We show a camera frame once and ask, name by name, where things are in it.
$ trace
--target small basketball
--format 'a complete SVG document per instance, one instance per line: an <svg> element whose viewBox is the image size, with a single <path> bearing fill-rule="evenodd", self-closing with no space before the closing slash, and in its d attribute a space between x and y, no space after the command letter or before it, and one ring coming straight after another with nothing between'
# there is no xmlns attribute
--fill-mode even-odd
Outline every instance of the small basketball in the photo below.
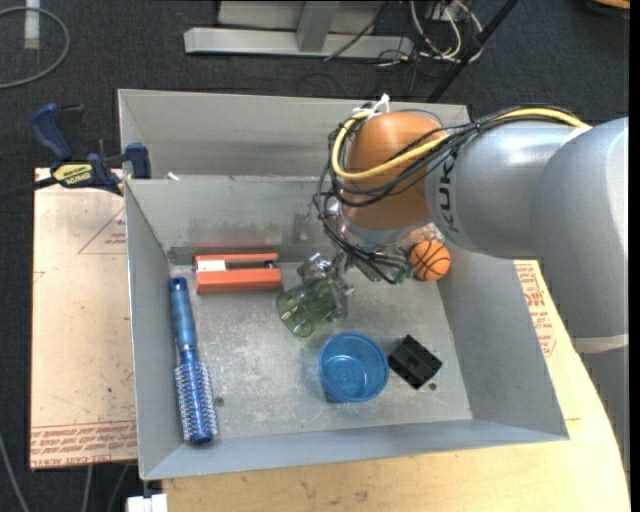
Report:
<svg viewBox="0 0 640 512"><path fill-rule="evenodd" d="M413 274L418 279L437 281L449 271L451 256L444 244L436 240L427 240L413 248L409 261L413 265Z"/></svg>

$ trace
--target metal stand base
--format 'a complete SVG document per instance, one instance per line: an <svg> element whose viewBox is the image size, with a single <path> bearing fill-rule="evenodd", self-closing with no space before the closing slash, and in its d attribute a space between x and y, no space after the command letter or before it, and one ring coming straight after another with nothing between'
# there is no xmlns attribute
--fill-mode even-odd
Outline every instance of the metal stand base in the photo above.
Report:
<svg viewBox="0 0 640 512"><path fill-rule="evenodd" d="M292 55L298 57L328 57L349 43L355 36L327 34L322 48L302 51L296 32L245 30L227 28L192 28L184 34L186 53L235 53L256 55ZM397 36L363 36L340 58L377 59L385 53L409 55L413 42Z"/></svg>

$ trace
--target orange stapler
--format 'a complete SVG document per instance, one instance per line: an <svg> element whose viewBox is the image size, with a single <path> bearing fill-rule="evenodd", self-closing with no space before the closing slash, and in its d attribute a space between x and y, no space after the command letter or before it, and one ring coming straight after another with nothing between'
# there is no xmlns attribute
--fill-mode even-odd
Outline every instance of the orange stapler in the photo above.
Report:
<svg viewBox="0 0 640 512"><path fill-rule="evenodd" d="M277 258L275 252L195 256L196 292L275 290L282 282Z"/></svg>

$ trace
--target gray carpet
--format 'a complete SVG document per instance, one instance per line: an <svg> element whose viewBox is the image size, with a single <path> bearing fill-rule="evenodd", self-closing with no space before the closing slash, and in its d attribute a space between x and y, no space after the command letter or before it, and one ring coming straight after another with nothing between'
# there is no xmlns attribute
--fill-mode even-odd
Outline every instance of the gray carpet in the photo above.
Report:
<svg viewBox="0 0 640 512"><path fill-rule="evenodd" d="M486 23L502 3L474 5ZM0 10L14 5L18 0L0 0ZM46 103L83 103L85 142L76 149L86 154L102 138L113 154L119 149L118 88L362 99L387 92L395 100L425 101L446 71L425 66L412 82L408 65L379 70L347 59L187 56L183 33L214 23L215 2L209 1L42 0L42 7L68 26L71 48L48 76L0 89L0 193L29 184L34 167L53 162L28 126ZM406 15L406 2L395 2L377 30L403 30ZM42 49L21 51L21 17L0 18L0 82L29 76L55 60L62 33L44 18L41 30ZM440 102L468 105L474 115L551 103L593 124L628 115L629 20L595 12L584 0L522 0ZM79 510L85 469L28 469L32 225L30 195L0 203L0 432L33 511ZM88 510L105 510L121 469L96 467ZM130 470L122 496L140 492ZM0 510L20 510L3 467Z"/></svg>

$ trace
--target blue plastic bowl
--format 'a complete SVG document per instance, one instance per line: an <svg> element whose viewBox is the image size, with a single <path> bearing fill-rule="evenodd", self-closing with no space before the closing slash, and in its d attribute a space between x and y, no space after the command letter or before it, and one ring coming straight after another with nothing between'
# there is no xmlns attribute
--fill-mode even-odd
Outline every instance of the blue plastic bowl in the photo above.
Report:
<svg viewBox="0 0 640 512"><path fill-rule="evenodd" d="M389 379L389 363L369 336L344 332L320 352L320 382L331 402L365 402L378 396Z"/></svg>

